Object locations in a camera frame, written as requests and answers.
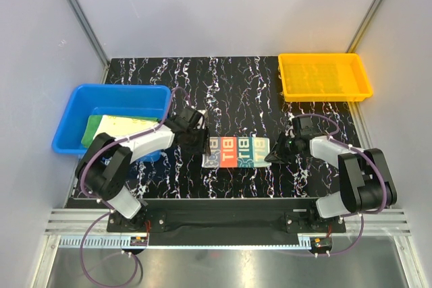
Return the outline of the blue red patterned towel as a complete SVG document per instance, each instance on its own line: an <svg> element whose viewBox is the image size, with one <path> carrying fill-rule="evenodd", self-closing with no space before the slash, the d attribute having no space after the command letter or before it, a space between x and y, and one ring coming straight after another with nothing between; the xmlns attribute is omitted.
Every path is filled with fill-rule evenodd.
<svg viewBox="0 0 432 288"><path fill-rule="evenodd" d="M270 153L270 140L258 137L210 137L211 145L218 145L218 159L202 158L202 168L261 168L269 167L265 162Z"/></svg>

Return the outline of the lime green patterned towel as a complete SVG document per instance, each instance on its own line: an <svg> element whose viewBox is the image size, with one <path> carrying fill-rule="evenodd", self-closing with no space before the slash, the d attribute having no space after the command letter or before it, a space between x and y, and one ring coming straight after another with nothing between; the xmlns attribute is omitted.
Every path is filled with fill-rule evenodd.
<svg viewBox="0 0 432 288"><path fill-rule="evenodd" d="M157 124L157 120L104 115L93 138L102 133L113 138L123 138L151 129Z"/></svg>

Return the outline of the green microfiber towel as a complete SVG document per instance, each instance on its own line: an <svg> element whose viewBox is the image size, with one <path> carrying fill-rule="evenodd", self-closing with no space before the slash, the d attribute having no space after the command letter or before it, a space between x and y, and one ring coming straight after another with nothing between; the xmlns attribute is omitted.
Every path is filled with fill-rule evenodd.
<svg viewBox="0 0 432 288"><path fill-rule="evenodd" d="M93 138L95 137L95 134L100 126L102 118L102 115L91 115L88 117L86 129L81 139L81 144L83 147L88 148L91 145Z"/></svg>

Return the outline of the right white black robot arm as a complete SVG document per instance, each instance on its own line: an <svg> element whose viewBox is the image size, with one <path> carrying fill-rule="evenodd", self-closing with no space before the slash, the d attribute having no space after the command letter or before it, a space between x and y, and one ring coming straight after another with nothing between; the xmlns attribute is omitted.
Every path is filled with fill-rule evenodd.
<svg viewBox="0 0 432 288"><path fill-rule="evenodd" d="M378 214L397 202L396 187L382 150L364 150L336 140L338 124L323 115L297 115L292 127L292 135L279 135L266 162L287 164L293 157L305 154L338 170L339 190L317 199L306 210L310 229L322 231L357 213Z"/></svg>

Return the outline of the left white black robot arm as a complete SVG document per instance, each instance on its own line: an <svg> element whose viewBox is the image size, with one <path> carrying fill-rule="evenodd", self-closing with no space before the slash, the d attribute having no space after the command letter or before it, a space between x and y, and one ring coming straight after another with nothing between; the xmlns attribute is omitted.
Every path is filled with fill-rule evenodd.
<svg viewBox="0 0 432 288"><path fill-rule="evenodd" d="M135 134L118 139L106 132L96 135L75 170L82 192L118 212L129 230L141 230L146 222L144 204L126 185L131 178L132 165L144 156L175 146L190 154L209 156L207 119L205 110L186 107Z"/></svg>

